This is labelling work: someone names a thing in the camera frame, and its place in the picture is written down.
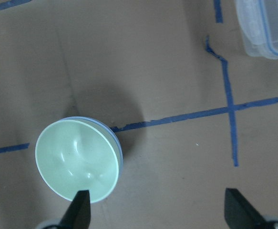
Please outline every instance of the container lid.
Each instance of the container lid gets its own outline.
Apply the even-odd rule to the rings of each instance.
[[[278,0],[236,0],[244,34],[263,52],[278,57]]]

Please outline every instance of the light green bowl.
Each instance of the light green bowl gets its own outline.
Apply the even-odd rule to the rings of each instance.
[[[123,165],[121,146],[101,122],[71,117],[46,127],[40,134],[36,164],[47,185],[73,200],[77,191],[90,191],[91,203],[113,191]]]

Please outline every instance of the plastic container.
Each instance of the plastic container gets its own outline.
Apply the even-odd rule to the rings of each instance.
[[[235,0],[250,56],[278,59],[278,0]]]
[[[70,201],[77,191],[87,189],[91,203],[106,198],[123,167],[115,134],[86,117],[69,117],[46,127],[37,140],[35,157],[43,180]]]

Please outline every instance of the clear plastic container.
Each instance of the clear plastic container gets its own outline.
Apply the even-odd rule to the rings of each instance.
[[[235,0],[250,56],[278,59],[278,0]]]

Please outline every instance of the plastic bowl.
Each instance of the plastic bowl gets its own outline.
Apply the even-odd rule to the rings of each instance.
[[[43,180],[70,201],[77,191],[87,189],[91,203],[106,198],[123,167],[115,134],[86,117],[69,117],[46,127],[37,140],[35,157]]]

